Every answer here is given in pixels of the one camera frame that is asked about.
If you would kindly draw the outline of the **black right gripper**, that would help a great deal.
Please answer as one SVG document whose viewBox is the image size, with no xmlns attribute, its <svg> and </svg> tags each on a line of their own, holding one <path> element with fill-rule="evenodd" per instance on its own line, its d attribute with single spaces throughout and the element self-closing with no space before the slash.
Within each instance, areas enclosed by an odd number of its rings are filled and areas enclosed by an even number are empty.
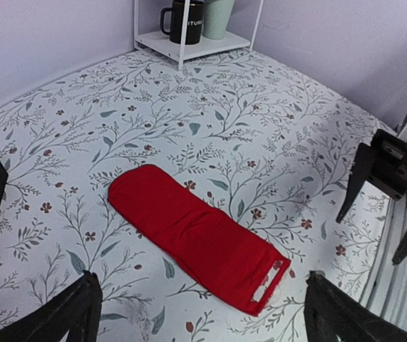
<svg viewBox="0 0 407 342">
<path fill-rule="evenodd" d="M 370 146 L 361 143 L 351 167 L 341 209 L 336 216 L 340 224 L 355 202 L 365 181 L 371 183 L 394 200 L 407 195 L 407 138 L 401 139 L 378 129 Z M 407 231 L 393 255 L 393 264 L 407 257 Z"/>
</svg>

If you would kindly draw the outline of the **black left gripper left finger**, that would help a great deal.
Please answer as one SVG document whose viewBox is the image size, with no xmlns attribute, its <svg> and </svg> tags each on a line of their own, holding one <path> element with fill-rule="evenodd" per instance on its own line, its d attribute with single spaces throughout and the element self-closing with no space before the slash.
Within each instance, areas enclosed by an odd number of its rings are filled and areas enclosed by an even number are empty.
<svg viewBox="0 0 407 342">
<path fill-rule="evenodd" d="M 48 303 L 0 330 L 0 341 L 96 341 L 102 291 L 96 274 L 83 275 Z"/>
</svg>

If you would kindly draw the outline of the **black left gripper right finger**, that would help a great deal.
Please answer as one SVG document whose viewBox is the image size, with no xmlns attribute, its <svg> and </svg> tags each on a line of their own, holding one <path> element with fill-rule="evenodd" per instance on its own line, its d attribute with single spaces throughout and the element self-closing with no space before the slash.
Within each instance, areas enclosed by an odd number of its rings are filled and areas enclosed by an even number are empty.
<svg viewBox="0 0 407 342">
<path fill-rule="evenodd" d="M 407 332 L 371 313 L 317 271 L 306 281 L 308 341 L 407 341 Z"/>
</svg>

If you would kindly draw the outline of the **red sock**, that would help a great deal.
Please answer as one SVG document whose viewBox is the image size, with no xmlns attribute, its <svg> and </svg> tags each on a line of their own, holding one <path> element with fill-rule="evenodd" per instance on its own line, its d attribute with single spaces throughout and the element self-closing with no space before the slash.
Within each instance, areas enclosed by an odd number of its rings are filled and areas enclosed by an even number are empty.
<svg viewBox="0 0 407 342">
<path fill-rule="evenodd" d="M 108 201 L 199 285 L 245 314 L 261 313 L 291 264 L 155 165 L 115 178 Z"/>
</svg>

